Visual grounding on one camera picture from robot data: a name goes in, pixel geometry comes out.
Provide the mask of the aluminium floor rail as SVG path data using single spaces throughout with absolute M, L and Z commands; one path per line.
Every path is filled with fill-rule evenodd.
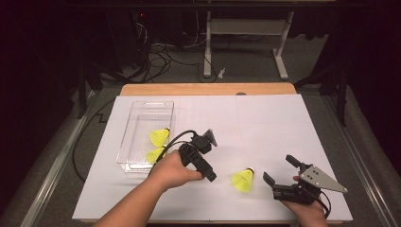
M 348 162 L 357 174 L 357 185 L 347 195 L 356 212 L 356 226 L 401 227 L 401 177 L 383 153 L 355 99 L 348 101 L 350 110 L 345 111 L 346 125 L 342 126 L 331 97 L 323 102 L 340 130 Z
M 68 163 L 72 148 L 78 141 L 78 136 L 87 120 L 88 111 L 96 102 L 97 97 L 98 93 L 93 90 L 83 95 L 83 100 L 86 102 L 83 113 L 79 112 L 79 107 L 73 108 L 29 170 L 20 187 L 21 191 L 27 195 L 25 199 L 27 209 L 18 227 L 37 226 Z

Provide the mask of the white metal desk frame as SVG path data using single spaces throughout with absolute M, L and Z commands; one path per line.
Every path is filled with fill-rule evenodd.
M 259 19 L 213 19 L 211 12 L 206 18 L 206 39 L 203 63 L 203 75 L 212 76 L 211 37 L 213 35 L 264 35 L 279 36 L 280 43 L 272 49 L 276 67 L 282 80 L 288 80 L 288 72 L 282 59 L 282 52 L 287 41 L 294 12 L 290 11 L 286 19 L 259 20 Z

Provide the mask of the black metal stand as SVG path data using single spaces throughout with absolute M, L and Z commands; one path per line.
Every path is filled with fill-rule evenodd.
M 88 109 L 88 97 L 86 95 L 86 85 L 97 92 L 103 89 L 100 75 L 109 75 L 112 79 L 127 83 L 128 80 L 122 75 L 107 69 L 105 66 L 93 61 L 81 61 L 78 65 L 78 119 L 81 119 Z
M 337 118 L 345 127 L 347 74 L 343 63 L 337 61 L 323 69 L 314 70 L 310 76 L 295 82 L 294 87 L 299 89 L 307 84 L 320 84 L 319 92 L 323 96 L 337 94 Z

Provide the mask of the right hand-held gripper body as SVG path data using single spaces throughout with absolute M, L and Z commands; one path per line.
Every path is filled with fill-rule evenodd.
M 281 185 L 272 181 L 271 189 L 275 200 L 312 204 L 319 198 L 323 189 L 343 194 L 348 192 L 346 187 L 314 165 L 300 162 L 291 162 L 291 164 L 300 168 L 300 179 L 293 185 Z

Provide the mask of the person's right hand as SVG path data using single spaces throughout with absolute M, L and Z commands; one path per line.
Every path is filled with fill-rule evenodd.
M 298 222 L 307 222 L 312 220 L 325 220 L 322 206 L 314 201 L 312 204 L 299 204 L 291 201 L 282 201 L 286 208 L 294 213 Z

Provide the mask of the black computer tower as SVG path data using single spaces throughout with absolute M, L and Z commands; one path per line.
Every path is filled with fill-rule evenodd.
M 120 65 L 142 65 L 147 52 L 143 17 L 134 10 L 109 12 L 107 18 Z

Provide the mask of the person's left hand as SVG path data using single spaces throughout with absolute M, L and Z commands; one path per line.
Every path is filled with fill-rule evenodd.
M 204 177 L 198 171 L 185 167 L 180 153 L 174 150 L 154 166 L 148 179 L 166 191 L 188 182 L 203 180 Z

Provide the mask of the clear plastic tray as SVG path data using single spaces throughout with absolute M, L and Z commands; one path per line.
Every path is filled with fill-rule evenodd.
M 169 143 L 173 120 L 173 101 L 134 101 L 117 155 L 117 163 L 125 172 L 149 172 L 154 164 L 146 161 L 146 154 L 156 149 L 148 138 L 155 130 L 169 128 Z

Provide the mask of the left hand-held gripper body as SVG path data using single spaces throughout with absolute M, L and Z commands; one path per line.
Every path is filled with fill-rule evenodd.
M 213 168 L 202 155 L 208 153 L 212 150 L 212 147 L 216 147 L 217 145 L 217 141 L 211 129 L 206 131 L 204 135 L 194 134 L 190 142 L 185 142 L 179 147 L 183 165 L 188 166 L 192 164 L 203 176 L 205 170 Z

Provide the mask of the yellow shuttlecock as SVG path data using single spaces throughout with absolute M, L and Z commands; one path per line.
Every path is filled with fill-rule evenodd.
M 250 167 L 237 172 L 231 177 L 231 183 L 240 192 L 248 193 L 251 191 L 253 184 L 254 170 Z
M 149 133 L 149 140 L 151 144 L 157 148 L 161 147 L 169 136 L 169 128 L 151 131 Z
M 150 164 L 155 164 L 159 156 L 163 153 L 164 149 L 165 146 L 161 146 L 160 148 L 156 148 L 152 151 L 149 151 L 146 154 L 146 161 Z

